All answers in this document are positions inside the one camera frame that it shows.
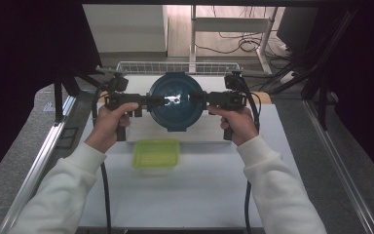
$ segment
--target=wire basket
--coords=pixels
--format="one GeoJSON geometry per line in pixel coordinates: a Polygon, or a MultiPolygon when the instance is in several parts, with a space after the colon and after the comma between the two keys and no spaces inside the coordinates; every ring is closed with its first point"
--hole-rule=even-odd
{"type": "Polygon", "coordinates": [[[121,61],[117,70],[126,74],[164,75],[166,72],[185,72],[189,75],[224,76],[239,70],[237,63],[228,62],[167,62],[167,61],[121,61]]]}

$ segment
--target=gray carpet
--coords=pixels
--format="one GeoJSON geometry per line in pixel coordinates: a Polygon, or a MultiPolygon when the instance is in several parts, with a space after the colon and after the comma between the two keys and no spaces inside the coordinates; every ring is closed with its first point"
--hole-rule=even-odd
{"type": "MultiPolygon", "coordinates": [[[[142,57],[143,60],[185,59],[142,57]]],[[[118,57],[103,57],[103,63],[105,66],[115,67],[120,59],[118,57]]],[[[126,57],[125,60],[140,60],[140,58],[126,57]]],[[[213,58],[205,58],[205,60],[213,61],[213,58]]],[[[253,61],[236,59],[236,62],[248,67],[248,69],[259,67],[257,62],[253,61]]],[[[248,80],[249,83],[253,82],[253,84],[262,81],[248,80]]],[[[46,170],[53,166],[57,158],[68,156],[72,152],[90,113],[89,101],[92,98],[91,94],[94,88],[82,81],[79,81],[79,85],[84,91],[77,99],[76,106],[73,109],[72,116],[74,118],[68,121],[68,129],[63,134],[64,139],[58,143],[46,170]]],[[[308,195],[317,208],[328,233],[365,233],[329,156],[318,138],[318,133],[299,98],[298,92],[300,92],[300,87],[296,86],[280,95],[272,96],[272,100],[277,106],[308,195]]],[[[52,87],[47,87],[37,93],[35,107],[28,121],[0,165],[0,225],[54,122],[53,111],[44,111],[48,102],[54,104],[52,87]]],[[[343,160],[358,189],[374,214],[373,163],[339,121],[332,106],[327,108],[326,119],[328,133],[343,156],[343,160]]],[[[92,230],[90,233],[101,232],[102,230],[92,230]]],[[[85,228],[80,228],[77,233],[88,232],[85,228]]]]}

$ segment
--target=white tabletop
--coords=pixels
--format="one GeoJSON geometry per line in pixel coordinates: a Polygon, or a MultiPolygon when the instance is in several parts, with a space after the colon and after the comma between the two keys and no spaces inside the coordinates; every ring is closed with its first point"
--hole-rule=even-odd
{"type": "MultiPolygon", "coordinates": [[[[281,153],[283,161],[299,175],[273,104],[262,105],[260,123],[263,138],[281,153]]],[[[92,128],[89,118],[82,140],[92,128]]],[[[246,178],[243,161],[233,143],[181,143],[178,165],[162,175],[143,175],[133,168],[132,152],[132,143],[117,142],[106,153],[113,226],[245,227],[246,178]]],[[[100,170],[96,176],[97,182],[88,195],[80,226],[106,226],[100,170]]],[[[251,226],[262,226],[252,198],[249,213],[251,226]]]]}

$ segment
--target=white sleeve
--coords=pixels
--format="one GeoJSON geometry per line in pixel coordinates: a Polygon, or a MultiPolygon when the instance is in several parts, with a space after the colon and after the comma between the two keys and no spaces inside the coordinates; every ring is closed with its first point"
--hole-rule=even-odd
{"type": "Polygon", "coordinates": [[[71,156],[59,159],[26,204],[10,233],[75,233],[95,173],[106,156],[81,143],[71,156]]]}
{"type": "Polygon", "coordinates": [[[261,136],[238,151],[266,233],[326,233],[302,182],[261,136]]]}

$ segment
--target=metal bar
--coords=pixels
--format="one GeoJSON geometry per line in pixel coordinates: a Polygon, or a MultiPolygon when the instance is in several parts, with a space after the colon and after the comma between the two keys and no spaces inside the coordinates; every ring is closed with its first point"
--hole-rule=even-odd
{"type": "Polygon", "coordinates": [[[17,194],[17,197],[15,198],[11,207],[9,208],[0,226],[0,234],[5,234],[9,232],[9,230],[17,220],[23,207],[29,201],[33,192],[38,186],[37,183],[39,177],[42,175],[42,172],[44,171],[45,166],[47,165],[48,159],[50,158],[50,155],[53,152],[53,149],[56,145],[56,141],[64,128],[65,121],[72,107],[74,106],[75,100],[76,98],[74,97],[68,97],[66,99],[65,104],[63,105],[64,118],[57,126],[51,127],[51,130],[48,133],[47,138],[45,139],[41,149],[39,150],[38,155],[17,194]]]}
{"type": "Polygon", "coordinates": [[[333,144],[331,137],[320,126],[320,122],[316,118],[318,114],[316,112],[313,102],[311,100],[303,100],[303,104],[305,108],[308,110],[312,123],[314,124],[315,129],[318,132],[318,136],[321,142],[323,143],[323,146],[326,149],[327,154],[329,155],[330,161],[333,164],[333,168],[338,174],[342,182],[342,185],[344,186],[345,191],[349,199],[351,200],[354,209],[357,213],[357,216],[359,217],[360,222],[362,223],[366,233],[374,234],[374,217],[370,212],[366,204],[366,201],[363,199],[362,195],[357,189],[355,182],[349,174],[349,171],[346,168],[341,155],[339,154],[338,150],[333,144]]]}
{"type": "MultiPolygon", "coordinates": [[[[196,62],[196,5],[191,6],[191,43],[190,43],[190,62],[196,62]]],[[[189,72],[196,73],[196,65],[189,65],[189,72]]]]}
{"type": "Polygon", "coordinates": [[[278,94],[284,90],[287,90],[288,88],[298,84],[299,82],[309,78],[310,76],[312,76],[313,74],[318,74],[317,73],[318,71],[318,66],[317,65],[314,65],[312,68],[310,68],[309,70],[295,76],[293,79],[287,81],[286,83],[278,86],[278,87],[275,87],[274,89],[272,89],[269,94],[278,94]]]}
{"type": "Polygon", "coordinates": [[[98,88],[101,83],[97,80],[95,80],[93,77],[89,76],[89,75],[78,75],[81,79],[83,79],[84,81],[86,81],[87,83],[89,83],[90,85],[98,88]]]}
{"type": "Polygon", "coordinates": [[[56,102],[56,119],[55,126],[57,126],[62,118],[62,79],[60,77],[59,71],[57,72],[56,79],[54,81],[54,95],[56,102]]]}
{"type": "Polygon", "coordinates": [[[78,86],[77,81],[72,75],[67,75],[65,73],[60,73],[60,79],[63,85],[63,88],[68,93],[69,96],[76,97],[80,94],[81,89],[78,86]]]}
{"type": "MultiPolygon", "coordinates": [[[[342,35],[346,31],[346,28],[351,23],[352,19],[354,18],[357,9],[353,9],[352,11],[346,11],[344,14],[341,23],[339,24],[336,31],[333,33],[332,38],[330,39],[329,43],[327,44],[326,48],[324,49],[323,53],[321,54],[320,58],[318,59],[318,67],[320,71],[323,71],[324,66],[326,65],[327,61],[329,60],[330,56],[332,55],[335,47],[338,45],[342,35]]],[[[309,79],[308,83],[305,85],[305,88],[302,90],[302,98],[304,99],[311,99],[316,91],[320,86],[320,82],[317,81],[320,79],[319,76],[314,76],[309,79]]]]}
{"type": "Polygon", "coordinates": [[[260,47],[257,48],[257,56],[259,57],[260,64],[262,65],[264,75],[272,75],[272,69],[270,68],[269,63],[266,60],[266,46],[269,41],[270,33],[272,32],[273,24],[275,23],[276,14],[278,12],[278,7],[276,7],[269,19],[266,19],[267,25],[263,31],[263,37],[260,44],[260,47]]]}
{"type": "Polygon", "coordinates": [[[118,72],[150,75],[164,74],[168,71],[182,71],[195,75],[225,75],[232,70],[240,70],[239,65],[231,62],[121,61],[117,66],[118,72]],[[131,67],[138,67],[138,69],[132,70],[131,67]],[[191,72],[191,67],[195,68],[195,72],[191,72]]]}
{"type": "Polygon", "coordinates": [[[325,131],[326,128],[326,105],[327,105],[327,85],[328,85],[328,76],[326,74],[321,78],[319,98],[318,98],[318,121],[325,131]]]}

